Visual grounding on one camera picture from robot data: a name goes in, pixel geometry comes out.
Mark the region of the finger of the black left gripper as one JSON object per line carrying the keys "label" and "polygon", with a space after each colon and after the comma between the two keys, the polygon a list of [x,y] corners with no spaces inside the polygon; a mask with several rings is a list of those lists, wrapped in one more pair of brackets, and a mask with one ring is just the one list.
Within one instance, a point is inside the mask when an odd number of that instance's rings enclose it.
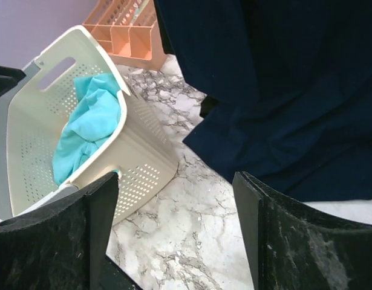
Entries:
{"label": "finger of the black left gripper", "polygon": [[0,97],[13,89],[25,77],[26,74],[21,69],[0,66]]}

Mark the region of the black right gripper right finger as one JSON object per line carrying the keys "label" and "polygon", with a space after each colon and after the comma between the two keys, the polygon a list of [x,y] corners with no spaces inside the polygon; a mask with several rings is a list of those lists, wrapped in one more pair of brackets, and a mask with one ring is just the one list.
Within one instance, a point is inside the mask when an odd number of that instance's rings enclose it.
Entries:
{"label": "black right gripper right finger", "polygon": [[255,289],[372,289],[372,225],[324,213],[246,172],[233,193]]}

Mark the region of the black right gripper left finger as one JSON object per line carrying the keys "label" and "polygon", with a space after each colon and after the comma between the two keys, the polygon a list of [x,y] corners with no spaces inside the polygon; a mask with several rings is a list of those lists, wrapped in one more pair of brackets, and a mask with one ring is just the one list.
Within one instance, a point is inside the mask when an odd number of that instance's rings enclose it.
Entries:
{"label": "black right gripper left finger", "polygon": [[106,256],[116,173],[0,223],[0,289],[139,289]]}

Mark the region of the navy blue t shirt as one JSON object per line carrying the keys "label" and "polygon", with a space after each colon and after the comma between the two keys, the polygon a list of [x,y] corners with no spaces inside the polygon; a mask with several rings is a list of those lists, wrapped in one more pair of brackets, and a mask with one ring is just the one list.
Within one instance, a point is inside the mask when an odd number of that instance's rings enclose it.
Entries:
{"label": "navy blue t shirt", "polygon": [[372,1],[155,1],[212,106],[185,145],[225,180],[300,201],[372,199]]}

